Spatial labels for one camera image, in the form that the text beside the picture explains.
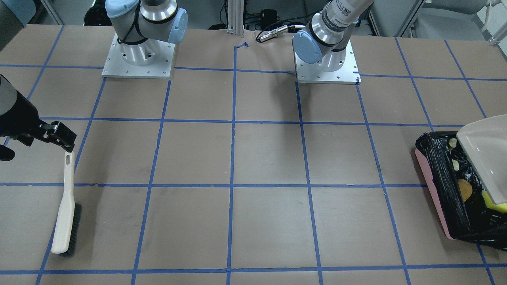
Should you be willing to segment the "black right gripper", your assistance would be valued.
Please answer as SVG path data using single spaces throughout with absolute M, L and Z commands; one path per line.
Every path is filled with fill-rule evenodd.
M 36 107 L 20 92 L 16 92 L 15 102 L 0 116 L 2 137 L 11 137 L 25 146 L 31 146 L 34 138 L 61 146 L 67 153 L 75 148 L 77 135 L 60 121 L 51 124 L 40 120 Z M 0 145 L 0 161 L 12 161 L 15 152 L 7 146 Z

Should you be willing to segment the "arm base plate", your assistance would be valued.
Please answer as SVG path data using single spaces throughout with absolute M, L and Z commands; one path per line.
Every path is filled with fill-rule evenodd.
M 330 52 L 318 63 L 306 63 L 297 54 L 294 60 L 299 83 L 358 85 L 362 81 L 350 41 L 344 50 Z
M 102 71 L 106 78 L 170 79 L 176 44 L 148 39 L 139 45 L 118 43 L 114 35 Z

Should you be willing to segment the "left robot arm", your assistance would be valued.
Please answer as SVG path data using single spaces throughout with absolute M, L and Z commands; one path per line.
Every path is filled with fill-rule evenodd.
M 373 0 L 331 0 L 293 37 L 293 50 L 303 62 L 327 71 L 339 70 L 360 15 Z

